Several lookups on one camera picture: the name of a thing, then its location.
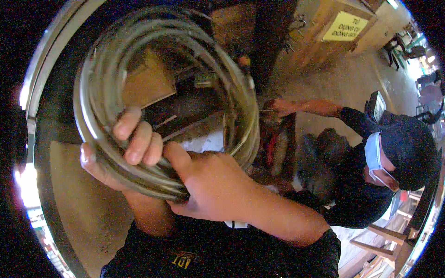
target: printed logo on shirt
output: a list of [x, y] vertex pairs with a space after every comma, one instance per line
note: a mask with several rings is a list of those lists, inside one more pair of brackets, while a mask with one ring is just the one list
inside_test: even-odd
[[174, 252], [172, 254], [174, 255], [174, 260], [171, 263], [183, 269], [187, 269], [197, 256], [195, 253], [184, 251]]

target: dirty hand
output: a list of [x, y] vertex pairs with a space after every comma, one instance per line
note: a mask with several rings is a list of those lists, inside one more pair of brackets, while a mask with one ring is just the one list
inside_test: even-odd
[[[136, 165], [143, 162], [147, 166], [153, 166], [162, 155], [162, 138], [161, 135], [152, 131], [149, 123], [139, 121], [141, 114], [140, 108], [129, 108], [115, 125], [113, 133], [117, 139], [122, 141], [127, 140], [133, 134], [124, 154], [128, 163]], [[96, 155], [88, 143], [83, 143], [81, 146], [81, 165], [88, 173], [108, 187], [118, 191], [129, 190], [96, 163]]]
[[297, 111], [301, 111], [302, 108], [298, 107], [294, 101], [286, 101], [282, 98], [276, 98], [268, 101], [264, 105], [264, 109], [272, 109], [275, 111], [276, 116], [283, 117], [292, 114]]
[[167, 201], [179, 215], [212, 220], [243, 221], [245, 205], [260, 186], [226, 153], [188, 154], [178, 143], [165, 147], [170, 161], [190, 193], [185, 204]]

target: blue face mask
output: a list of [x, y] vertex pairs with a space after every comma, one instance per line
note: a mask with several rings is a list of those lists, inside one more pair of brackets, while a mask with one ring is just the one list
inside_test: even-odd
[[364, 146], [364, 155], [366, 158], [366, 164], [369, 168], [369, 176], [374, 180], [379, 180], [383, 185], [389, 187], [383, 180], [381, 180], [375, 173], [375, 170], [384, 170], [389, 177], [391, 177], [396, 183], [397, 180], [391, 176], [385, 168], [383, 168], [381, 157], [380, 157], [380, 132], [371, 134], [366, 140], [366, 145]]

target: forearm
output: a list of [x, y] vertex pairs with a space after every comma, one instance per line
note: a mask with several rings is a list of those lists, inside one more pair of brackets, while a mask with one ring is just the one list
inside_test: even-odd
[[311, 245], [330, 228], [314, 210], [265, 188], [255, 190], [246, 203], [244, 218], [244, 222], [298, 246]]
[[295, 111], [307, 112], [324, 117], [340, 117], [343, 106], [328, 100], [293, 101]]
[[154, 237], [167, 237], [172, 234], [173, 213], [165, 201], [132, 190], [122, 193], [134, 212], [138, 229]]

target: cable coil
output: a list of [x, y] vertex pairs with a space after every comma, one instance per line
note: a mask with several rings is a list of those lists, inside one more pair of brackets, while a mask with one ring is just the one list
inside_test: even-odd
[[[91, 47], [76, 76], [73, 104], [83, 141], [117, 180], [144, 195], [186, 200], [189, 194], [165, 158], [154, 167], [130, 165], [123, 157], [127, 142], [112, 135], [125, 109], [122, 99], [129, 62], [143, 47], [178, 53], [195, 70], [216, 76], [214, 88], [224, 109], [224, 148], [246, 169], [259, 147], [259, 112], [248, 76], [196, 23], [208, 20], [195, 11], [145, 8], [118, 20]], [[175, 61], [175, 66], [183, 66]]]

